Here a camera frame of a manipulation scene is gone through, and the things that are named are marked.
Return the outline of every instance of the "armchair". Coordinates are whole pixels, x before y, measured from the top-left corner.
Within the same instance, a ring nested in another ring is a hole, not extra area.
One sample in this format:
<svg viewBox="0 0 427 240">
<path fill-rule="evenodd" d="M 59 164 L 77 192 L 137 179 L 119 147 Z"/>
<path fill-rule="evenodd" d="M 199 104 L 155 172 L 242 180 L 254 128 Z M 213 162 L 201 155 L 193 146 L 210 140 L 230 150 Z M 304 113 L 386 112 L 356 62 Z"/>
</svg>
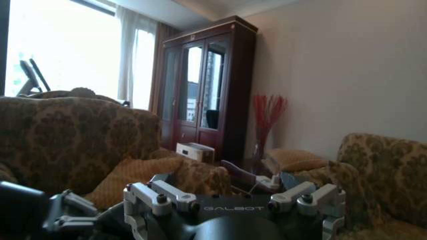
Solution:
<svg viewBox="0 0 427 240">
<path fill-rule="evenodd" d="M 65 189 L 86 195 L 125 158 L 169 155 L 159 117 L 113 101 L 0 97 L 0 122 L 0 181 L 50 195 Z"/>
<path fill-rule="evenodd" d="M 353 133 L 337 162 L 297 175 L 348 192 L 348 231 L 338 239 L 427 238 L 427 144 Z"/>
</svg>

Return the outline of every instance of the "throw pillow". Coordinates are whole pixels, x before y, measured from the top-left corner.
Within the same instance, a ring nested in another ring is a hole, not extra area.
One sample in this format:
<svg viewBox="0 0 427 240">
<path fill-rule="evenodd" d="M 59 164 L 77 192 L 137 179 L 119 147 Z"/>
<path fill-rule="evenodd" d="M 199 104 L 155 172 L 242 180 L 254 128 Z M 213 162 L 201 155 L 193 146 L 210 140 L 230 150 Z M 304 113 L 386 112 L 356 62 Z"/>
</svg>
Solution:
<svg viewBox="0 0 427 240">
<path fill-rule="evenodd" d="M 101 182 L 95 190 L 86 195 L 99 209 L 107 209 L 123 201 L 123 189 L 130 183 L 147 183 L 157 174 L 174 172 L 185 157 L 166 157 L 141 160 L 125 159 Z"/>
<path fill-rule="evenodd" d="M 305 150 L 272 149 L 262 160 L 273 174 L 298 172 L 328 166 L 329 161 Z"/>
</svg>

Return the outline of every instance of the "white wall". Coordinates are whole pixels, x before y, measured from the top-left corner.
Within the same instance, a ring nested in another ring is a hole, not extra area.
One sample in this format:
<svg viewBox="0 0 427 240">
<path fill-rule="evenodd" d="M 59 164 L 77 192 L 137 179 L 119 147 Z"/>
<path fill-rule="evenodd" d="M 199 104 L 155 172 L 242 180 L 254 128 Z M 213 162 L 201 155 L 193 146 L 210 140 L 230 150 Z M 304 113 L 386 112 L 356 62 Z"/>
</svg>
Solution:
<svg viewBox="0 0 427 240">
<path fill-rule="evenodd" d="M 302 0 L 246 19 L 253 94 L 290 100 L 268 148 L 336 160 L 352 132 L 427 142 L 427 0 Z M 254 124 L 252 106 L 248 156 Z"/>
</svg>

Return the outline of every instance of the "wooden cabinet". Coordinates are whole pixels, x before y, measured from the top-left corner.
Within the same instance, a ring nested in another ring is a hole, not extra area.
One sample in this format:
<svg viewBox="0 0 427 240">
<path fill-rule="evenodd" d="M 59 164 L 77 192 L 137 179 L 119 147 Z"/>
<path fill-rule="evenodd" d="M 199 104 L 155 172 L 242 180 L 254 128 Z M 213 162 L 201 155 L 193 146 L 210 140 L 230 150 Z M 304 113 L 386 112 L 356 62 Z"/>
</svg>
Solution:
<svg viewBox="0 0 427 240">
<path fill-rule="evenodd" d="M 217 160 L 242 159 L 246 147 L 258 28 L 238 16 L 165 41 L 158 113 L 162 146 L 195 142 Z"/>
</svg>

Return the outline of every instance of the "metal bracket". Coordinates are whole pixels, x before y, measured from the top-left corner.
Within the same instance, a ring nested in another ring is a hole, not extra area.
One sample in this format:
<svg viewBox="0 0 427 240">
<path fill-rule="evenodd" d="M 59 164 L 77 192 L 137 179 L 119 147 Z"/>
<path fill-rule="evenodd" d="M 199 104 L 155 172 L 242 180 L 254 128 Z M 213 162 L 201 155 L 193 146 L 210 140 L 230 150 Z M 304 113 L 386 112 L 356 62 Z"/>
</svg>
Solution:
<svg viewBox="0 0 427 240">
<path fill-rule="evenodd" d="M 197 201 L 197 195 L 194 195 L 193 193 L 183 192 L 163 180 L 153 181 L 151 188 L 171 199 L 178 211 L 191 213 L 199 211 L 201 205 Z"/>
<path fill-rule="evenodd" d="M 62 216 L 54 223 L 55 232 L 93 230 L 98 218 L 90 216 Z"/>
<path fill-rule="evenodd" d="M 289 212 L 298 201 L 298 198 L 305 194 L 313 193 L 316 190 L 316 184 L 305 181 L 286 192 L 272 195 L 269 208 L 277 213 Z"/>
<path fill-rule="evenodd" d="M 99 214 L 99 210 L 97 209 L 94 203 L 75 194 L 70 189 L 63 193 L 63 201 L 66 204 L 74 206 L 81 209 L 87 215 L 95 217 Z"/>
<path fill-rule="evenodd" d="M 337 185 L 326 184 L 314 193 L 306 194 L 297 200 L 298 212 L 306 216 L 318 213 L 326 215 L 324 220 L 324 240 L 333 240 L 338 228 L 346 221 L 346 191 Z"/>
<path fill-rule="evenodd" d="M 125 222 L 131 225 L 134 238 L 149 240 L 146 220 L 141 214 L 142 203 L 151 208 L 155 216 L 169 215 L 173 211 L 171 199 L 158 194 L 141 182 L 129 184 L 123 190 Z"/>
</svg>

